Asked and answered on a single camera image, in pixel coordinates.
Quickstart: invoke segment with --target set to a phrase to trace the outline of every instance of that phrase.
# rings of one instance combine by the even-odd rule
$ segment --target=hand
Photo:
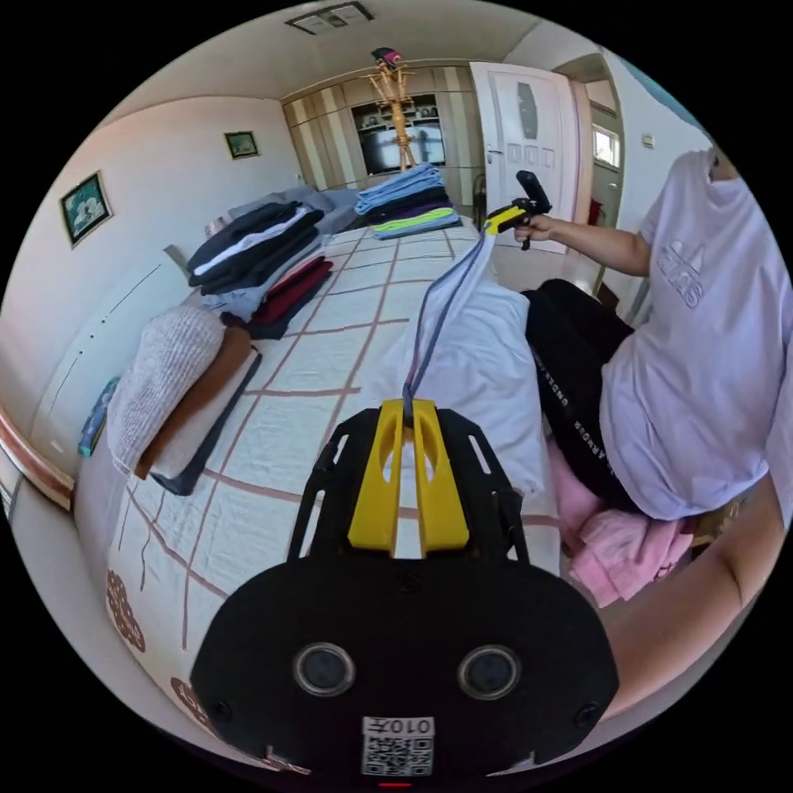
[[[550,240],[551,234],[556,230],[559,223],[561,221],[554,217],[535,215],[529,223],[515,228],[515,242],[523,243],[526,239],[534,242]]]

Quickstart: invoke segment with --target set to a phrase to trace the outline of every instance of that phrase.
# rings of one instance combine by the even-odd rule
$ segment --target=black pants
[[[600,424],[601,369],[633,329],[569,281],[546,281],[523,294],[531,303],[526,340],[539,400],[559,450],[610,508],[640,512],[611,470]]]

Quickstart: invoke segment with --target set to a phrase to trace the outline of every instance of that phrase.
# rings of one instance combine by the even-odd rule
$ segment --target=camera lens
[[[458,682],[475,700],[497,700],[512,691],[520,677],[520,664],[508,649],[480,647],[460,664]]]
[[[335,644],[310,644],[297,655],[294,664],[297,684],[314,696],[337,696],[353,684],[352,658]]]

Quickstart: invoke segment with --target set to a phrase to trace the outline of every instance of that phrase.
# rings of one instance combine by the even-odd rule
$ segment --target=red folded shirt
[[[281,278],[280,281],[277,281],[272,289],[268,292],[268,295],[277,295],[281,292],[282,289],[289,286],[289,284],[294,283],[294,281],[298,278],[303,278],[304,276],[308,275],[308,273],[314,272],[315,267],[319,267],[320,264],[325,262],[326,259],[323,255],[315,256],[313,259],[309,259],[306,262],[301,262],[296,264],[291,270],[289,270],[286,275]]]
[[[328,275],[332,268],[333,262],[326,259],[312,268],[309,273],[302,270],[301,278],[293,279],[287,286],[279,289],[277,294],[273,295],[272,292],[269,292],[264,303],[251,318],[251,324],[267,325],[280,319],[296,301],[321,283],[322,279]]]

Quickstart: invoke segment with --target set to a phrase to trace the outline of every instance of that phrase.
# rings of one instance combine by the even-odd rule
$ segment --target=white t-shirt
[[[653,313],[603,368],[601,431],[639,509],[716,509],[770,471],[793,516],[793,287],[742,179],[679,158],[644,220]]]

